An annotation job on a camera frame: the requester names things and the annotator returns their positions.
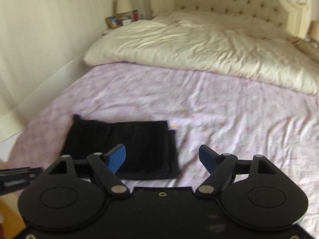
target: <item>small container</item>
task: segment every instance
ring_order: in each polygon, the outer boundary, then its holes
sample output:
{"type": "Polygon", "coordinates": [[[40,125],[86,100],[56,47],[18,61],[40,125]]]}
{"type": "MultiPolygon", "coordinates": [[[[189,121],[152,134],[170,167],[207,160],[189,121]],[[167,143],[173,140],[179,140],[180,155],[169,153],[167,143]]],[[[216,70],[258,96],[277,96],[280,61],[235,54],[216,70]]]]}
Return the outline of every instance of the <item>small container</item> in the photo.
{"type": "Polygon", "coordinates": [[[136,22],[138,21],[138,10],[133,11],[133,20],[136,22]]]}
{"type": "Polygon", "coordinates": [[[129,24],[132,22],[132,18],[129,16],[125,16],[124,18],[122,18],[122,26],[129,24]]]}

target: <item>screw hole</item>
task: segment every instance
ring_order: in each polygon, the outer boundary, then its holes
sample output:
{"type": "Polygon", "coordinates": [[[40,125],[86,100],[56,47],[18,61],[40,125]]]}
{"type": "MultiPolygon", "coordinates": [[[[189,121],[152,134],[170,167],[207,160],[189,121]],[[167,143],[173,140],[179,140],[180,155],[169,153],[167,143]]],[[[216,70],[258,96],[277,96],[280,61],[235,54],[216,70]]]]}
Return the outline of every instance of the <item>screw hole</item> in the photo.
{"type": "Polygon", "coordinates": [[[167,193],[162,191],[162,192],[159,193],[159,196],[160,196],[160,197],[166,197],[166,196],[167,196],[167,193]]]}

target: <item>lamp shade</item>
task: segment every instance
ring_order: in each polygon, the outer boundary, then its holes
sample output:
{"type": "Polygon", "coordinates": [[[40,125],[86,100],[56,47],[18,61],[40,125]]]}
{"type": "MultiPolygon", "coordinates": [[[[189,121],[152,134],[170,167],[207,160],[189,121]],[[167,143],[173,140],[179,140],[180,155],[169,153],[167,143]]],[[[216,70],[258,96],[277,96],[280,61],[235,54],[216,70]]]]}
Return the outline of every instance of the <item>lamp shade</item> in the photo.
{"type": "Polygon", "coordinates": [[[116,13],[126,13],[133,11],[132,4],[130,0],[117,0],[116,13]]]}
{"type": "Polygon", "coordinates": [[[314,22],[310,32],[310,37],[319,42],[319,22],[314,22]]]}

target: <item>folded black pants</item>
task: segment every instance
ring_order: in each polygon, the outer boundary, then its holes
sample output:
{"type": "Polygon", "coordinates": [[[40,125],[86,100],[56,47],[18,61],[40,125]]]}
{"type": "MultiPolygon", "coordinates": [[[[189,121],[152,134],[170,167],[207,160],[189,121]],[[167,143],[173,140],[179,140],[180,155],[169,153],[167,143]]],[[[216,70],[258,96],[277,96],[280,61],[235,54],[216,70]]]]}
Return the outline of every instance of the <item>folded black pants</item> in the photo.
{"type": "Polygon", "coordinates": [[[126,160],[116,176],[123,180],[174,179],[180,174],[175,131],[166,121],[104,123],[74,115],[61,155],[85,159],[124,144],[126,160]]]}

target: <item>bed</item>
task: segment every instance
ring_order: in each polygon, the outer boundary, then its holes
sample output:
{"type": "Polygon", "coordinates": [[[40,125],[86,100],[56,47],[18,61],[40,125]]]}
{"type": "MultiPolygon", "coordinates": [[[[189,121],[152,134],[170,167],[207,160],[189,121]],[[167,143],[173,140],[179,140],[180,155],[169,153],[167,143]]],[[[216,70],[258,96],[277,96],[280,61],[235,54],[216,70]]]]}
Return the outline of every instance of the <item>bed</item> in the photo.
{"type": "Polygon", "coordinates": [[[319,238],[319,64],[296,47],[296,36],[305,35],[307,6],[291,0],[151,2],[154,21],[121,27],[91,47],[85,61],[95,67],[29,123],[9,166],[47,168],[60,154],[73,114],[110,123],[167,120],[177,131],[180,177],[125,181],[130,189],[196,188],[209,175],[198,159],[202,144],[240,159],[262,154],[305,191],[302,227],[319,238]],[[245,54],[242,47],[249,46],[245,54]]]}

